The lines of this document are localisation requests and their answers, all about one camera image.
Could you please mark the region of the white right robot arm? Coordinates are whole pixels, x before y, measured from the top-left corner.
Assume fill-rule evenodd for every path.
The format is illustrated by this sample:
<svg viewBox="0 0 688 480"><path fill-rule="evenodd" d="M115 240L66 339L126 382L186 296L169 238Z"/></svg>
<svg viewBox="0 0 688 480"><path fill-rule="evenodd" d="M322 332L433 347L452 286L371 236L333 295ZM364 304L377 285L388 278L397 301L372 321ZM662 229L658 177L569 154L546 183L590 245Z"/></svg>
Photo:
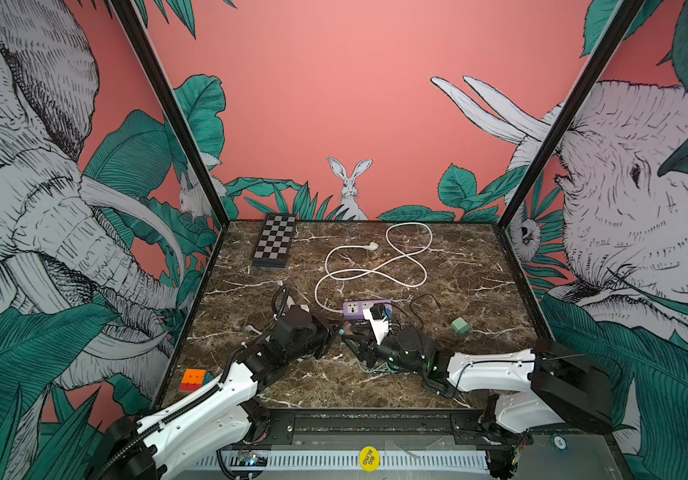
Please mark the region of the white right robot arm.
<svg viewBox="0 0 688 480"><path fill-rule="evenodd" d="M609 372L553 340L481 355L441 350L415 327L381 335L366 324L346 324L339 334L367 366L383 361L394 372L416 373L445 398L490 391L479 428L497 438L557 424L600 435L613 430Z"/></svg>

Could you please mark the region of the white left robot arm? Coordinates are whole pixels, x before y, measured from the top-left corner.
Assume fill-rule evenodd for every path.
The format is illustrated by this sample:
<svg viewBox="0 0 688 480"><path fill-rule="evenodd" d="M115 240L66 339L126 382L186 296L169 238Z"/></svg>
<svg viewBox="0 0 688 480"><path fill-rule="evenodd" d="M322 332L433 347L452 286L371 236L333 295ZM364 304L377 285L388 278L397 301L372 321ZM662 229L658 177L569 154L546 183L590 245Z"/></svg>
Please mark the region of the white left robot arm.
<svg viewBox="0 0 688 480"><path fill-rule="evenodd" d="M322 357L338 326L291 306L237 348L220 378L139 420L114 422L89 463L90 479L173 479L226 446L261 438L268 411L255 397L304 357Z"/></svg>

